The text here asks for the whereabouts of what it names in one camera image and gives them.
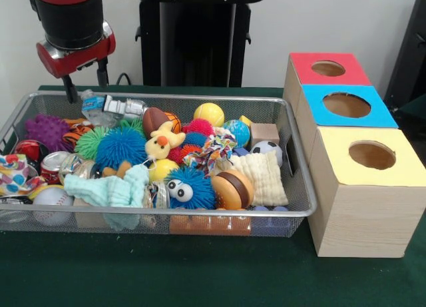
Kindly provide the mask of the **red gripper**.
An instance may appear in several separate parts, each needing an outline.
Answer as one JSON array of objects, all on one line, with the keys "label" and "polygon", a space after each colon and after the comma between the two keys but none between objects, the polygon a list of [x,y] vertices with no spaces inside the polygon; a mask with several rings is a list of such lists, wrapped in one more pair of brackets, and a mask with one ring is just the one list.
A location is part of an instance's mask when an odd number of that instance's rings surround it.
[{"label": "red gripper", "polygon": [[97,79],[99,86],[108,86],[108,56],[116,48],[114,34],[104,37],[93,46],[85,49],[57,49],[48,41],[38,42],[36,48],[46,70],[55,78],[62,79],[68,102],[76,103],[78,100],[78,91],[69,75],[95,62],[98,63]]}]

